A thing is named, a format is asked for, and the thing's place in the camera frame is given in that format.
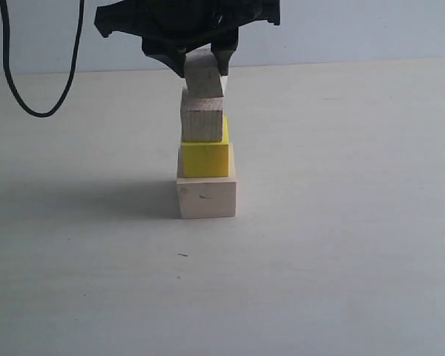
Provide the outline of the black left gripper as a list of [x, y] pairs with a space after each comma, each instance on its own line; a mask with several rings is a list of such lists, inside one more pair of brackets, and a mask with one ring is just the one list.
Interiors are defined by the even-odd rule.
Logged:
[[142, 52], [185, 78], [187, 53], [206, 45], [221, 75], [237, 50], [239, 29], [257, 21], [280, 25], [279, 1], [118, 1], [96, 9], [94, 24], [107, 38], [137, 36]]

